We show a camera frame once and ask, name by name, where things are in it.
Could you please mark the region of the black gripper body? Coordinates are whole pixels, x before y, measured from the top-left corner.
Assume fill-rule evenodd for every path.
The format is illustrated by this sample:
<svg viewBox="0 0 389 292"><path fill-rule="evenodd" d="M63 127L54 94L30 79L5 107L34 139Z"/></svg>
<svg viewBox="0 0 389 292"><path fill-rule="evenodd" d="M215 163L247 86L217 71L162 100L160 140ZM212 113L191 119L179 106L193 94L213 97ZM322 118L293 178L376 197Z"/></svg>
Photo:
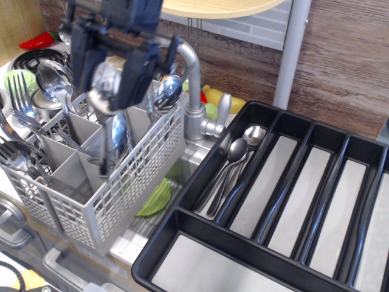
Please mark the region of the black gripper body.
<svg viewBox="0 0 389 292"><path fill-rule="evenodd" d="M117 29L125 34L169 40L166 59L160 63L161 72L168 72L174 63L180 38L157 31L162 4L162 1L97 1L96 4L90 1L74 1L74 8L75 11L82 9L88 13L81 23L91 29Z"/></svg>

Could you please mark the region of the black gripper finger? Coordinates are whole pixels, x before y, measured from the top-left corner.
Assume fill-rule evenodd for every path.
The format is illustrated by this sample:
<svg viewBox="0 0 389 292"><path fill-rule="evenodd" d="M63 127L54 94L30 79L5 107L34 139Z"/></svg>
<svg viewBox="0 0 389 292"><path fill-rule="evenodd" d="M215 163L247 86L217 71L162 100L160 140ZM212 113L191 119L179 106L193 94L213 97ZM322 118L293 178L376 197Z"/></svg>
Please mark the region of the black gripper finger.
<svg viewBox="0 0 389 292"><path fill-rule="evenodd" d="M106 30L91 29L75 23L71 33L71 65L74 85L77 91L91 88L94 69L105 61L108 50L102 45Z"/></svg>
<svg viewBox="0 0 389 292"><path fill-rule="evenodd" d="M158 45L114 46L111 52L123 57L119 88L109 99L109 109L122 110L140 103L154 77L161 71Z"/></svg>

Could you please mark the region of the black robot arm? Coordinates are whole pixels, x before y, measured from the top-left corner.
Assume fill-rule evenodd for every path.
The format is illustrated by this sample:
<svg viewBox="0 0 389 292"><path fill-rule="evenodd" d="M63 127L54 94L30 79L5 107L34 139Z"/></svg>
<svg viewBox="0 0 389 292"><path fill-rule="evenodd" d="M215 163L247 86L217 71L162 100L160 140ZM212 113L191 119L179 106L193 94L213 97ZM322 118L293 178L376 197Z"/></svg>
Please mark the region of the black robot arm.
<svg viewBox="0 0 389 292"><path fill-rule="evenodd" d="M102 113L140 103L168 74L181 39L159 32L162 1L68 1L60 32L71 39L74 85Z"/></svg>

